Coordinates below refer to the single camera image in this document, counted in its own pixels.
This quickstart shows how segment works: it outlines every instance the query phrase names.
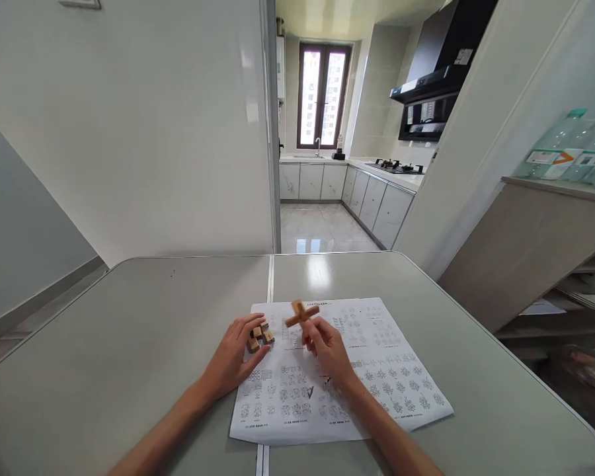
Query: table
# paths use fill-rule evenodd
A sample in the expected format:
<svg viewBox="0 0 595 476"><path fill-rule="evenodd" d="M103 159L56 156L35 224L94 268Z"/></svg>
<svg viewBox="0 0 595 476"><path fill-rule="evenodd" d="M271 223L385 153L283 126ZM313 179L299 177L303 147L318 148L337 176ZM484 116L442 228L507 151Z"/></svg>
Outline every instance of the table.
<svg viewBox="0 0 595 476"><path fill-rule="evenodd" d="M454 407L412 433L448 475L595 475L595 432L396 252L135 258L0 362L0 467L96 475L203 371L252 303L379 297ZM228 437L235 392L196 425L172 474L255 474ZM378 474L370 440L271 448L273 474Z"/></svg>

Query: instruction sheet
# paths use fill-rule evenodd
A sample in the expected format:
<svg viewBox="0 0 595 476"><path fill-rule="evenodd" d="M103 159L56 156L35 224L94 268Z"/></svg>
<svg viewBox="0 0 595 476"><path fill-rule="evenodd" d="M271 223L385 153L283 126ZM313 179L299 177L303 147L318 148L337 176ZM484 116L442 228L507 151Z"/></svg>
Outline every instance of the instruction sheet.
<svg viewBox="0 0 595 476"><path fill-rule="evenodd" d="M414 430L454 413L381 299L304 303L313 305L340 332L355 373L401 428ZM265 314L276 341L238 387L229 435L271 446L369 438L302 346L301 327L286 327L291 303L254 304L251 312Z"/></svg>

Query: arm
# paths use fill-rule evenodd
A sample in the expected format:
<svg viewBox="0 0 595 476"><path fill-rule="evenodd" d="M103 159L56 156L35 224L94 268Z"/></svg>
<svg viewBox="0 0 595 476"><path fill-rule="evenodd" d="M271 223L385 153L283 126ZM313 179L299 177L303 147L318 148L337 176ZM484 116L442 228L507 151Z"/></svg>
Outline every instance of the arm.
<svg viewBox="0 0 595 476"><path fill-rule="evenodd" d="M256 313L236 319L227 329L214 357L200 379L191 385L170 411L130 450L108 476L157 474L170 450L218 399L240 385L271 349L262 347L243 362L249 333L264 322Z"/></svg>
<svg viewBox="0 0 595 476"><path fill-rule="evenodd" d="M394 474L442 476L423 450L387 414L355 375L339 331L321 317L302 324L302 344L313 353L370 433Z"/></svg>

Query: light switch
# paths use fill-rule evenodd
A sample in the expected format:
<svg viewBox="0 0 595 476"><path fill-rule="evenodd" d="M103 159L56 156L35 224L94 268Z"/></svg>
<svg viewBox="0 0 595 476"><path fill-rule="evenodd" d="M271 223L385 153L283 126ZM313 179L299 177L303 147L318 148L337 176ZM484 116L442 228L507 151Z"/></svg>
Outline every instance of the light switch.
<svg viewBox="0 0 595 476"><path fill-rule="evenodd" d="M99 0L59 0L64 7L80 7L93 10L101 10Z"/></svg>

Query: range hood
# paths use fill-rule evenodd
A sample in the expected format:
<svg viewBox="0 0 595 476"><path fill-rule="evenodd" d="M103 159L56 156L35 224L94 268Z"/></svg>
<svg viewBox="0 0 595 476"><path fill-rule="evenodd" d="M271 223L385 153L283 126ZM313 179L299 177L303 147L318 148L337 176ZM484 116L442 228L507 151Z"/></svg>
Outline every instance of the range hood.
<svg viewBox="0 0 595 476"><path fill-rule="evenodd" d="M497 0L453 0L423 23L408 81L390 92L410 104L460 91Z"/></svg>

